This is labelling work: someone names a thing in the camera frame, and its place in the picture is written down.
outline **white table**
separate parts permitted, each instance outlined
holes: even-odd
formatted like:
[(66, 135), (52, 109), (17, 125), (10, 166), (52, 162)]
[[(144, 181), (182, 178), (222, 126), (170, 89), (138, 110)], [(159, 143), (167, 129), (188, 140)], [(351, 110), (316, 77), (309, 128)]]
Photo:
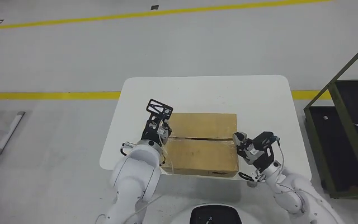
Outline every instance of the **white table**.
[[(112, 170), (122, 143), (136, 143), (149, 113), (148, 101), (156, 99), (174, 113), (235, 113), (238, 131), (254, 138), (263, 131), (281, 138), (285, 166), (311, 179), (311, 171), (287, 79), (283, 76), (211, 76), (130, 78), (125, 81), (105, 142), (100, 165)], [(282, 162), (277, 144), (275, 158)], [(254, 172), (239, 158), (239, 170)]]

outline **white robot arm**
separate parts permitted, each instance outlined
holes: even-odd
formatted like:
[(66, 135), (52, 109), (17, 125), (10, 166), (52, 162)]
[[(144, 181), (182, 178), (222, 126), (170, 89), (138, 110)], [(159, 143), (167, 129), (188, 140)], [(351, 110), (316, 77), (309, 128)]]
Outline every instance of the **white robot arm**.
[(249, 139), (245, 133), (238, 132), (233, 139), (238, 154), (257, 169), (255, 178), (243, 173), (240, 176), (248, 181), (265, 181), (278, 205), (289, 213), (292, 224), (344, 224), (307, 178), (290, 172), (274, 160), (271, 145), (277, 141), (280, 146), (280, 139), (273, 133), (263, 132), (255, 139)]
[[(157, 187), (161, 170), (163, 144), (172, 130), (167, 124), (173, 108), (150, 100), (147, 111), (150, 117), (141, 140), (137, 144), (122, 145), (123, 157), (112, 172), (110, 184), (117, 191), (117, 200), (105, 215), (105, 224), (140, 224), (144, 219), (146, 205)], [(131, 148), (127, 155), (123, 148)]]

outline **floor marking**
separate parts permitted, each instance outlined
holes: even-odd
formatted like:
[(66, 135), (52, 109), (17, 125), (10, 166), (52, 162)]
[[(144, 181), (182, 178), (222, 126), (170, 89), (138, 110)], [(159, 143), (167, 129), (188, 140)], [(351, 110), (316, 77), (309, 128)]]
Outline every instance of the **floor marking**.
[[(311, 100), (319, 90), (292, 90), (294, 100)], [(0, 92), (0, 100), (118, 100), (120, 91), (108, 92)], [(326, 91), (320, 100), (329, 100)]]
[(274, 2), (255, 2), (255, 3), (244, 3), (244, 4), (231, 4), (225, 6), (206, 6), (196, 8), (182, 8), (176, 10), (163, 10), (163, 11), (149, 11), (149, 12), (135, 12), (128, 14), (108, 15), (108, 16), (97, 16), (88, 18), (68, 18), (63, 20), (49, 20), (39, 22), (28, 22), (23, 24), (4, 24), (0, 25), (0, 29), (14, 29), (29, 26), (48, 26), (56, 24), (71, 24), (78, 22), (94, 22), (102, 20), (119, 20), (124, 18), (136, 18), (136, 17), (148, 17), (148, 16), (163, 16), (170, 14), (180, 13), (193, 13), (193, 12), (209, 12), (209, 11), (221, 11), (221, 10), (238, 10), (243, 8), (261, 8), (261, 7), (275, 7), (275, 6), (288, 6), (293, 4), (307, 4), (307, 3), (319, 3), (319, 2), (332, 2), (333, 0), (284, 0)]

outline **wire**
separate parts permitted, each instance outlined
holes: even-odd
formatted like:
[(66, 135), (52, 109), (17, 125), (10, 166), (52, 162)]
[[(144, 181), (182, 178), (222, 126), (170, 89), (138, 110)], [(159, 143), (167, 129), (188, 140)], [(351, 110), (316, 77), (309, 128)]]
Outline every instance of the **wire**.
[(153, 204), (156, 200), (158, 200), (159, 198), (161, 198), (163, 195), (158, 196), (156, 199), (151, 200), (150, 202), (148, 202), (148, 204), (146, 204), (143, 208), (141, 208), (140, 210), (134, 212), (133, 214), (131, 214), (130, 216), (128, 216), (128, 218), (126, 218), (126, 220), (123, 222), (123, 224), (125, 224), (130, 218), (132, 218), (132, 216), (134, 216), (135, 214), (137, 214), (138, 212), (141, 212), (142, 210), (144, 210), (145, 208), (147, 208), (148, 206), (150, 206), (151, 204)]
[(247, 175), (247, 174), (245, 174), (243, 172), (239, 172), (239, 176), (244, 180), (254, 182), (254, 179), (251, 176), (249, 176), (249, 175)]
[[(168, 156), (167, 147), (163, 144), (162, 138), (161, 138), (161, 135), (159, 134), (159, 132), (158, 132), (158, 137), (159, 137), (159, 141), (160, 141), (160, 143), (161, 143), (161, 145), (162, 145), (162, 149), (163, 149), (164, 154)], [(170, 164), (171, 164), (171, 166), (172, 166), (172, 174), (174, 174), (174, 166), (173, 166), (173, 161), (172, 161), (172, 160), (170, 160)]]
[(275, 192), (275, 194), (287, 194), (287, 193), (291, 193), (291, 192), (294, 192), (294, 193), (296, 193), (296, 192), (304, 192), (304, 193), (310, 195), (312, 198), (314, 198), (314, 199), (316, 200), (317, 204), (319, 204), (322, 208), (324, 208), (324, 209), (333, 217), (333, 219), (335, 220), (335, 222), (336, 222), (337, 224), (339, 224), (338, 220), (337, 220), (337, 219), (335, 218), (335, 216), (331, 213), (331, 211), (328, 210), (328, 208), (326, 208), (325, 206), (323, 206), (323, 205), (320, 203), (320, 202), (323, 202), (323, 201), (322, 201), (321, 199), (316, 198), (313, 194), (311, 194), (311, 193), (309, 193), (309, 192), (307, 192), (307, 191), (305, 191), (305, 190), (289, 190), (289, 191), (287, 191), (287, 192), (282, 192), (282, 193)]
[[(279, 181), (279, 177), (280, 177), (281, 174), (282, 174), (282, 171), (283, 171), (283, 169), (284, 169), (284, 163), (285, 163), (285, 157), (284, 157), (284, 153), (282, 152), (282, 149), (281, 149), (281, 146), (280, 146), (280, 142), (278, 141), (277, 143), (278, 143), (278, 145), (279, 145), (279, 149), (280, 149), (280, 152), (281, 152), (281, 155), (282, 155), (282, 165), (281, 165), (281, 169), (280, 169), (279, 175), (276, 177), (275, 186), (278, 185), (277, 182)], [(335, 218), (335, 216), (331, 213), (331, 211), (328, 210), (328, 208), (324, 207), (321, 203), (319, 203), (321, 200), (318, 199), (318, 198), (316, 198), (316, 197), (315, 197), (314, 195), (312, 195), (311, 193), (306, 192), (305, 190), (289, 190), (289, 191), (283, 192), (283, 193), (275, 192), (275, 194), (287, 194), (287, 193), (290, 193), (290, 192), (294, 192), (294, 193), (296, 193), (296, 192), (304, 192), (304, 193), (310, 195), (312, 198), (314, 198), (314, 199), (316, 200), (317, 204), (319, 204), (322, 208), (324, 208), (324, 209), (335, 219), (336, 223), (339, 224), (339, 222), (337, 221), (337, 219)]]
[(95, 220), (95, 224), (97, 224), (97, 221), (98, 219), (101, 217), (101, 216), (104, 216), (104, 218), (106, 218), (106, 214), (100, 214), (97, 216), (96, 220)]
[(282, 155), (282, 165), (281, 165), (280, 172), (279, 172), (278, 176), (276, 177), (275, 186), (277, 185), (277, 182), (279, 181), (279, 178), (280, 178), (280, 176), (282, 174), (282, 171), (284, 170), (284, 164), (285, 164), (285, 157), (284, 157), (284, 153), (282, 152), (280, 142), (278, 141), (277, 144), (279, 145), (279, 149), (280, 149), (280, 152), (281, 152), (281, 155)]

